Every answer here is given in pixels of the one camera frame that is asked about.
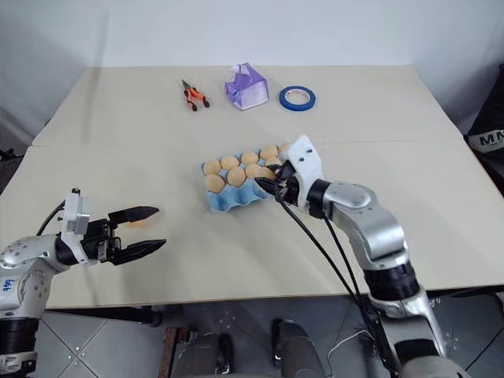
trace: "white wall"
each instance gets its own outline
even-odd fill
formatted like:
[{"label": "white wall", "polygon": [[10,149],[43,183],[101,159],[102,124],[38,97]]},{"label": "white wall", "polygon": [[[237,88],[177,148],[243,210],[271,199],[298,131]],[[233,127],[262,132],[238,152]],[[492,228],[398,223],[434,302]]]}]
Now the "white wall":
[{"label": "white wall", "polygon": [[504,61],[502,0],[0,0],[0,106],[32,135],[85,65],[412,63],[469,125]]}]

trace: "white cable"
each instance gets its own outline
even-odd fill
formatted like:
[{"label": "white cable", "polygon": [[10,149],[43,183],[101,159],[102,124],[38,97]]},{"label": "white cable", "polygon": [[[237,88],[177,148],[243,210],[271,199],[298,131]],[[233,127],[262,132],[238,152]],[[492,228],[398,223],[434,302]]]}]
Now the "white cable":
[{"label": "white cable", "polygon": [[372,335],[366,329],[363,329],[357,333],[354,333],[352,336],[348,336],[347,338],[341,340],[339,343],[334,345],[334,347],[329,350],[327,360],[328,360],[329,368],[331,369],[331,375],[329,376],[330,378],[334,378],[334,372],[332,371],[331,361],[329,360],[332,352],[334,352],[336,349],[338,349],[343,343],[347,342],[348,340],[353,339],[354,337],[361,335],[362,333],[365,333],[367,336],[369,336],[372,339],[372,341],[375,341],[375,338],[372,337]]}]

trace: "handwritten label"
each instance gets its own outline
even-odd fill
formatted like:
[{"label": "handwritten label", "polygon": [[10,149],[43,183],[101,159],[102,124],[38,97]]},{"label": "handwritten label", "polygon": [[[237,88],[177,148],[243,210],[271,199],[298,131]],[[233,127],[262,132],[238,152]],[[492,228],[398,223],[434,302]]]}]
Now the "handwritten label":
[{"label": "handwritten label", "polygon": [[2,289],[0,291],[1,298],[6,297],[13,291],[16,286],[16,281],[16,277],[2,277],[0,279],[0,288]]}]

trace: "black cable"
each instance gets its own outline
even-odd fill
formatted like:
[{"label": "black cable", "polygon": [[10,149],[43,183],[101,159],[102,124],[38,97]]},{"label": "black cable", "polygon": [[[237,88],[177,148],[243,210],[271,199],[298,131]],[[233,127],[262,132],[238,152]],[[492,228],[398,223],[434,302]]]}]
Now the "black cable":
[{"label": "black cable", "polygon": [[336,235],[336,232],[334,231],[334,228],[332,227],[332,224],[329,222],[329,219],[327,218],[327,216],[325,214],[322,214],[322,218],[324,219],[324,222],[326,223],[326,225],[329,228],[329,231],[331,232],[332,238],[334,239],[334,242],[335,242],[336,246],[338,247],[338,250],[341,254],[341,257],[343,258],[343,261],[345,261],[346,269],[348,270],[348,274],[350,275],[350,278],[352,279],[352,283],[354,285],[355,296],[358,301],[358,308],[361,312],[362,320],[365,322],[369,331],[373,334],[373,337],[376,339],[377,335],[374,331],[372,321],[371,321],[371,319],[369,319],[369,315],[365,311],[365,304],[364,304],[364,301],[362,300],[361,291],[359,290],[359,286],[357,285],[357,280],[355,279],[354,270],[350,266],[350,263],[347,258],[347,254],[345,254],[345,250],[343,249],[343,246],[339,242],[338,236]]},{"label": "black cable", "polygon": [[474,363],[476,361],[478,361],[480,359],[480,357],[483,355],[483,353],[485,353],[487,351],[487,349],[490,347],[490,345],[495,341],[495,339],[498,338],[498,336],[501,334],[501,332],[504,331],[504,327],[502,327],[501,329],[498,330],[498,332],[495,334],[494,337],[492,337],[492,339],[490,340],[490,342],[485,346],[485,348],[483,348],[481,350],[481,352],[479,352],[479,354],[476,356],[476,358],[474,358],[474,360],[472,360],[472,362],[467,366],[467,368],[465,368],[464,370],[467,372],[471,366],[474,365]]},{"label": "black cable", "polygon": [[336,246],[338,247],[339,253],[341,254],[341,257],[343,258],[343,261],[345,261],[345,266],[346,269],[348,269],[348,274],[350,275],[350,278],[352,279],[352,284],[354,285],[354,290],[355,294],[357,295],[357,298],[361,297],[361,292],[359,291],[359,287],[357,285],[357,281],[355,279],[354,271],[352,270],[352,267],[350,266],[350,263],[348,262],[347,259],[347,254],[345,254],[345,251],[343,250],[343,247],[341,243],[339,242],[338,236],[336,235],[334,228],[332,227],[331,222],[329,222],[329,219],[325,214],[322,214],[322,218],[324,219],[325,224],[328,226],[329,231],[331,232],[332,238],[334,239],[334,242],[336,243]]},{"label": "black cable", "polygon": [[332,269],[335,271],[336,275],[339,277],[341,282],[343,283],[343,286],[346,288],[346,291],[348,291],[348,294],[352,298],[352,300],[355,302],[355,304],[361,309],[361,303],[357,300],[355,297],[355,294],[353,293],[352,289],[348,285],[347,281],[345,280],[345,277],[341,274],[339,271],[338,267],[335,265],[335,263],[332,261],[332,259],[329,257],[328,253],[325,251],[325,249],[322,247],[322,245],[318,242],[318,240],[313,236],[311,231],[305,226],[305,224],[298,218],[296,214],[292,212],[291,209],[289,209],[289,206],[285,203],[284,199],[280,195],[280,191],[278,189],[278,183],[275,185],[275,199],[278,201],[279,204],[282,205],[283,209],[291,216],[292,219],[298,224],[298,226],[308,235],[308,237],[311,239],[313,244],[317,246],[317,248],[320,250],[320,252],[324,255],[325,259],[328,261],[329,265],[332,267]]},{"label": "black cable", "polygon": [[41,234],[44,232],[47,225],[49,224],[50,220],[54,218],[54,216],[57,214],[58,211],[62,211],[64,208],[65,208],[65,201],[60,203],[53,211],[50,212],[50,214],[47,216],[47,218],[44,220],[44,222],[40,226],[36,235],[41,236]]}]

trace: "egg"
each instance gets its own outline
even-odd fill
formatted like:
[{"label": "egg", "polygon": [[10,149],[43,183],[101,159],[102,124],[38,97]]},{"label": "egg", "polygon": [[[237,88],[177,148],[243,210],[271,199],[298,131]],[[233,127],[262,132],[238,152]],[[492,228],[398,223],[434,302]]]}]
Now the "egg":
[{"label": "egg", "polygon": [[280,147],[278,147],[278,151],[279,152],[284,152],[285,150],[288,150],[288,148],[291,146],[290,143],[284,143],[283,145],[281,145]]},{"label": "egg", "polygon": [[220,160],[220,164],[222,165],[222,168],[224,169],[232,169],[234,167],[237,167],[239,165],[239,161],[235,156],[225,156]]},{"label": "egg", "polygon": [[142,227],[144,222],[145,220],[138,220],[136,222],[126,222],[126,227],[132,227],[132,228]]},{"label": "egg", "polygon": [[245,167],[245,173],[249,179],[254,179],[255,177],[258,177],[260,171],[261,166],[259,164],[249,164],[247,167]]},{"label": "egg", "polygon": [[269,158],[266,163],[265,163],[265,166],[267,167],[268,165],[282,165],[282,163],[280,163],[280,159],[277,158],[277,157],[271,157]]},{"label": "egg", "polygon": [[275,146],[266,146],[261,150],[261,159],[268,160],[269,158],[276,158],[278,150]]},{"label": "egg", "polygon": [[216,175],[221,168],[221,163],[217,159],[210,159],[203,165],[203,172],[206,175]]},{"label": "egg", "polygon": [[243,168],[234,167],[228,172],[228,183],[233,187],[241,187],[245,182],[246,175]]},{"label": "egg", "polygon": [[266,167],[260,167],[258,175],[256,177],[265,177],[267,179],[274,180],[276,178],[275,173],[271,169]]},{"label": "egg", "polygon": [[224,179],[218,175],[209,174],[205,177],[205,187],[207,191],[211,191],[212,193],[219,194],[222,192],[226,183]]},{"label": "egg", "polygon": [[253,151],[247,151],[242,154],[243,164],[254,164],[259,161],[259,156]]}]

